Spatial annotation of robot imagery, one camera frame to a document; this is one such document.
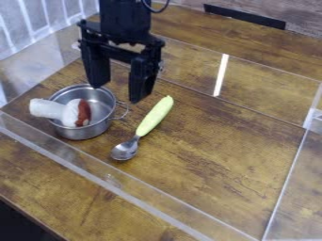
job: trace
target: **spoon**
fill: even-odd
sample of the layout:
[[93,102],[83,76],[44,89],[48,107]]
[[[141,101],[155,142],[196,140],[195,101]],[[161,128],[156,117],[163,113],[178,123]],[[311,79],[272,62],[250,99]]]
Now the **spoon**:
[[156,103],[148,114],[145,115],[137,129],[136,134],[128,141],[120,143],[111,151],[111,157],[117,161],[129,160],[137,152],[139,139],[144,137],[152,129],[161,122],[169,109],[174,105],[174,99],[171,96],[163,97]]

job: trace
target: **wooden table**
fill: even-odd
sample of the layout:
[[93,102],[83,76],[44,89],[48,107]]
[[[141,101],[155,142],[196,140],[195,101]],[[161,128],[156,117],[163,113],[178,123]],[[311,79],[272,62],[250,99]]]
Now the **wooden table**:
[[[194,51],[200,54],[200,46],[314,78],[322,75],[322,53],[318,48],[312,50],[319,40],[179,7],[155,16],[153,32],[192,44],[182,45],[183,55],[191,59]],[[84,83],[80,60],[11,102],[2,111],[234,227],[231,232],[224,230],[226,226],[208,230],[211,238],[260,239],[304,134],[303,114],[319,83],[300,78],[302,84],[294,84],[280,74],[284,88],[274,90],[276,95],[288,100],[302,98],[296,103],[300,111],[291,118],[288,110],[294,103],[276,104],[276,108],[267,110],[266,100],[254,96],[251,101],[262,104],[244,108],[236,100],[232,104],[208,95],[208,76],[191,71],[196,69],[192,60],[178,61],[176,50],[171,42],[165,59],[176,63],[172,72],[178,66],[182,74],[171,77],[171,72],[164,73],[153,94],[131,105],[128,117],[115,121],[107,134],[93,139],[69,141],[57,137],[48,122],[28,113],[31,98],[47,98],[59,89]],[[252,68],[258,75],[271,74],[268,69],[259,69]],[[127,100],[128,69],[113,64],[112,70],[113,81],[107,87],[120,100]],[[251,87],[254,81],[247,79],[246,86]],[[300,95],[299,91],[294,94],[298,87],[308,95]],[[164,95],[175,99],[174,110],[141,140],[136,158],[124,164],[113,162],[109,150],[133,134],[139,121]],[[1,197],[64,238],[194,240],[178,227],[60,167],[48,157],[9,137],[0,137]]]

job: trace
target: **metal bowl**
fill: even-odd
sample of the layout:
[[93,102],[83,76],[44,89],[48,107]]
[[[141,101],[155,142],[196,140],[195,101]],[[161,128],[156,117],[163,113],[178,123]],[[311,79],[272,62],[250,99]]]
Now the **metal bowl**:
[[113,93],[107,88],[92,88],[88,84],[73,85],[61,89],[49,97],[49,101],[61,104],[67,104],[72,99],[84,99],[88,102],[92,111],[89,125],[67,127],[60,120],[49,120],[57,134],[72,140],[99,136],[108,129],[112,120],[121,119],[128,112],[127,106],[123,116],[115,118],[117,104],[125,103],[116,100]]

